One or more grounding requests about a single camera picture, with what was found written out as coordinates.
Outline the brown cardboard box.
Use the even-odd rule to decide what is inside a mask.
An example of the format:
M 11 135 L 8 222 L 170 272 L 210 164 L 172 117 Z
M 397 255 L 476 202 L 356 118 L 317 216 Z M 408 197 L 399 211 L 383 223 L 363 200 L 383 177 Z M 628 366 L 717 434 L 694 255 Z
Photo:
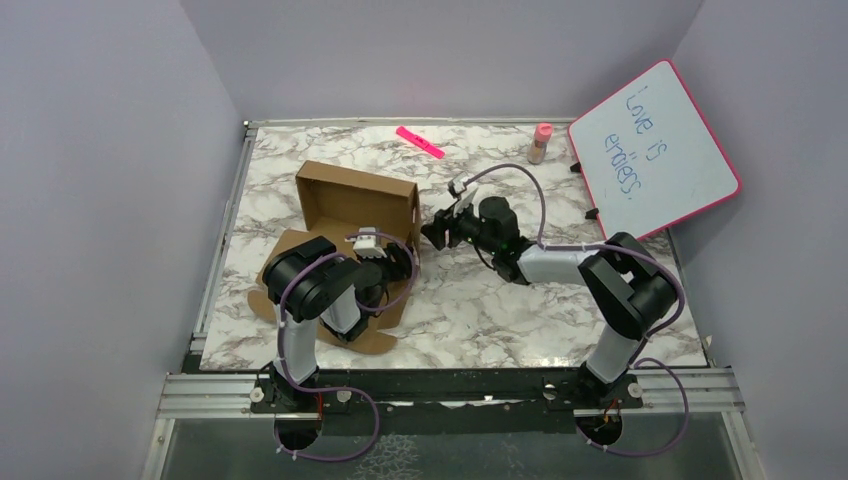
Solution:
M 272 326 L 275 315 L 261 276 L 277 254 L 324 236 L 339 252 L 353 257 L 353 244 L 345 242 L 345 235 L 361 227 L 375 227 L 403 239 L 411 250 L 420 247 L 421 212 L 416 183 L 316 161 L 306 161 L 300 167 L 295 183 L 306 231 L 286 229 L 282 233 L 260 267 L 257 288 L 246 296 L 250 309 Z M 318 327 L 316 338 L 361 354 L 385 354 L 397 343 L 388 329 L 400 324 L 408 299 L 400 300 L 378 318 L 370 318 L 368 328 L 353 342 L 336 339 L 324 326 Z

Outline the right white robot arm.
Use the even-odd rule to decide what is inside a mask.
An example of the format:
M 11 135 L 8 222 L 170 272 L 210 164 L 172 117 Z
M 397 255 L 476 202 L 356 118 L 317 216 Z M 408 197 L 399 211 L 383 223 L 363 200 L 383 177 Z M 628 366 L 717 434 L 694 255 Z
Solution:
M 517 285 L 582 285 L 606 323 L 588 358 L 578 369 L 576 394 L 600 407 L 650 336 L 680 315 L 682 286 L 630 234 L 619 232 L 601 244 L 542 246 L 521 234 L 516 213 L 499 196 L 478 207 L 456 201 L 434 214 L 421 233 L 437 250 L 466 242 L 491 256 L 491 268 Z

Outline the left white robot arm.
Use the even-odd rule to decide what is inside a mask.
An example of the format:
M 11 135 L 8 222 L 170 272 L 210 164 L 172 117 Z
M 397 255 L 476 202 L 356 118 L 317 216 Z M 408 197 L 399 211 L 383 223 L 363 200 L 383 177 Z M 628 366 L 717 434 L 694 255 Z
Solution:
M 276 396 L 298 411 L 313 401 L 317 327 L 352 342 L 373 317 L 408 296 L 418 275 L 415 247 L 374 227 L 349 233 L 347 256 L 324 236 L 269 261 L 261 280 L 277 315 L 277 358 L 269 374 Z

